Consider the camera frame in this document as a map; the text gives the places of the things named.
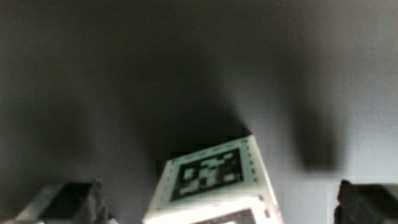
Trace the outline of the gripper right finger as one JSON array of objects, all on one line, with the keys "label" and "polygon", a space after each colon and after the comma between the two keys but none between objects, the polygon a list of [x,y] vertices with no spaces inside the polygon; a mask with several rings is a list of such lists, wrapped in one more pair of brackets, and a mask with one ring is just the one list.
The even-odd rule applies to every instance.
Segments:
[{"label": "gripper right finger", "polygon": [[398,184],[341,181],[334,224],[398,224]]}]

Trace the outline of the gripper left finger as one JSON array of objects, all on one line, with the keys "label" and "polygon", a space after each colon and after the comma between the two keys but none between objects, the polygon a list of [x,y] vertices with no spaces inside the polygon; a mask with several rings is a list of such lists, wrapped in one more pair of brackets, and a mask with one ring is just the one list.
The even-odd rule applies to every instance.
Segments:
[{"label": "gripper left finger", "polygon": [[116,224],[101,194],[101,183],[69,182],[43,188],[14,224]]}]

